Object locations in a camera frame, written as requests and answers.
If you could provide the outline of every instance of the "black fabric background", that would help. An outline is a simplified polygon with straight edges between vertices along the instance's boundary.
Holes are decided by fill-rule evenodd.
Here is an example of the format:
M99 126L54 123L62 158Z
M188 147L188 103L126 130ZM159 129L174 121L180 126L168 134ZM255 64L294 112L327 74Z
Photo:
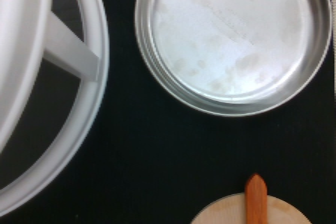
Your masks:
M336 223L332 47L299 96L248 118L186 107L146 68L134 32L135 1L105 1L111 68L83 147L42 193L0 223L185 224L258 172L269 194L314 224Z

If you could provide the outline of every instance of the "metal rim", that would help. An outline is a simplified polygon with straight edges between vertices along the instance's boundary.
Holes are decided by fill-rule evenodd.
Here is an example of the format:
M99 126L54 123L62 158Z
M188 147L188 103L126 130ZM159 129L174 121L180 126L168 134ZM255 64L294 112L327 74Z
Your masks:
M192 92L183 85L182 83L179 83L179 81L174 79L173 76L167 75L170 72L167 72L167 68L165 65L162 65L162 62L159 61L159 57L158 57L158 51L153 47L153 37L149 34L150 33L150 22L149 22L149 6L150 4L153 4L155 0L138 0L137 1L137 6L135 6L135 33L137 33L137 41L138 41L138 47L140 47L140 52L141 52L141 56L147 65L147 68L152 72L152 75L156 79L156 81L159 82L161 86L164 87L164 89L167 90L167 92L173 95L173 97L185 104L188 105L191 108L194 108L195 110L216 115L216 116L224 116L224 117L243 117L243 116L252 116L257 114L261 114L270 110L273 110L275 108L278 108L282 104L285 104L293 98L294 96L300 93L300 91L303 90L303 88L308 86L309 82L312 81L318 70L321 68L326 56L327 56L327 51L329 51L329 45L330 45L330 41L332 41L332 4L330 1L327 0L327 8L329 8L329 33L327 33L327 44L324 47L324 51L323 51L323 55L320 58L320 62L318 65L315 67L315 70L311 74L311 77L308 78L308 80L305 81L305 83L302 84L300 88L297 88L297 90L291 93L291 95L281 100L281 102L278 102L275 105L269 106L266 109L257 110L254 112L248 112L248 113L222 113L216 110L209 110L206 108L203 108L198 105L198 102L195 102L194 99L191 99L191 97L188 98L180 92L188 93L191 96L197 96L197 98L203 98L201 95L197 95L195 92ZM210 100L210 102L216 105L219 105L215 100Z

